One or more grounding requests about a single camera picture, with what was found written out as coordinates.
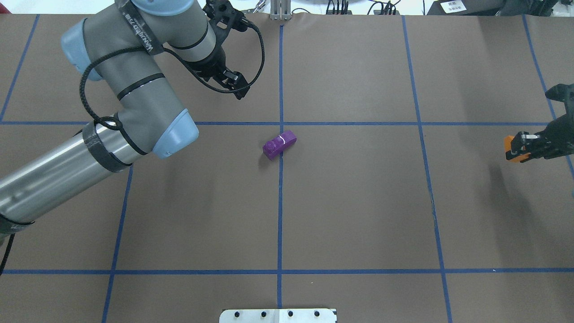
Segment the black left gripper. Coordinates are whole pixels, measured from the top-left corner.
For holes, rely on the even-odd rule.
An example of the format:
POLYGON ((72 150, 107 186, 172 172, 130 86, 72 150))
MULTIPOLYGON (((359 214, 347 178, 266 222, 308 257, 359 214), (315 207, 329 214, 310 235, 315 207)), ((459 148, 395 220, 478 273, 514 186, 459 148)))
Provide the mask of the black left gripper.
POLYGON ((208 84, 214 80, 224 90, 229 90, 236 99, 242 100, 250 90, 245 77, 237 71, 231 71, 226 66, 226 54, 223 42, 231 30, 245 32, 248 30, 248 21, 242 11, 235 9, 229 0, 208 0, 203 7, 208 18, 208 34, 215 39, 211 53, 198 62, 189 62, 193 75, 205 86, 216 90, 208 84))

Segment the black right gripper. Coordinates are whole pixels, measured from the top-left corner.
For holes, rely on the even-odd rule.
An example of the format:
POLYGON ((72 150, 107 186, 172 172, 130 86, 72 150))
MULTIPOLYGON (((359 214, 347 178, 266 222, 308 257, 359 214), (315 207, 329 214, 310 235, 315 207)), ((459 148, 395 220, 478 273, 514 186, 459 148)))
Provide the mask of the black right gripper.
POLYGON ((545 96, 549 100, 562 102, 565 114, 548 123, 543 131, 536 134, 527 131, 517 133, 522 135, 525 150, 531 153, 530 160, 541 157, 553 159, 574 152, 574 85, 557 84, 547 90, 545 96))

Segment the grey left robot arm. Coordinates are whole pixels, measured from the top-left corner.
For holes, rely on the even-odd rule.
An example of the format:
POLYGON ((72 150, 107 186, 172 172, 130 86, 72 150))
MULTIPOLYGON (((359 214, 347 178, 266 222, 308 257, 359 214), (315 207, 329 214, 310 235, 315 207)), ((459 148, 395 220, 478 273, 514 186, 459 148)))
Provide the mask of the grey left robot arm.
POLYGON ((12 67, 13 83, 2 82, 1 106, 23 111, 1 116, 1 139, 23 135, 25 151, 78 125, 72 96, 89 115, 80 131, 34 161, 23 164, 16 147, 1 157, 1 241, 32 227, 69 200, 84 222, 100 223, 117 210, 111 193, 92 196, 108 177, 127 172, 148 153, 173 155, 198 137, 198 129, 154 57, 170 53, 199 82, 215 80, 221 93, 242 99, 249 84, 226 67, 222 43, 232 30, 253 24, 227 0, 117 0, 76 22, 61 37, 70 68, 51 62, 63 30, 42 27, 40 18, 1 16, 1 67, 12 67))

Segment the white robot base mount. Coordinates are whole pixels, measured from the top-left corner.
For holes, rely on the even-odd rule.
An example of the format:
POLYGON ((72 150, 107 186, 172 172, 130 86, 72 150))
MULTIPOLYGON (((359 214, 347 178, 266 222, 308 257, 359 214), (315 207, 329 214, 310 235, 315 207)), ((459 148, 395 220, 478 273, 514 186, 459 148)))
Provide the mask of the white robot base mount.
POLYGON ((335 309, 230 309, 222 311, 220 323, 337 323, 335 309))

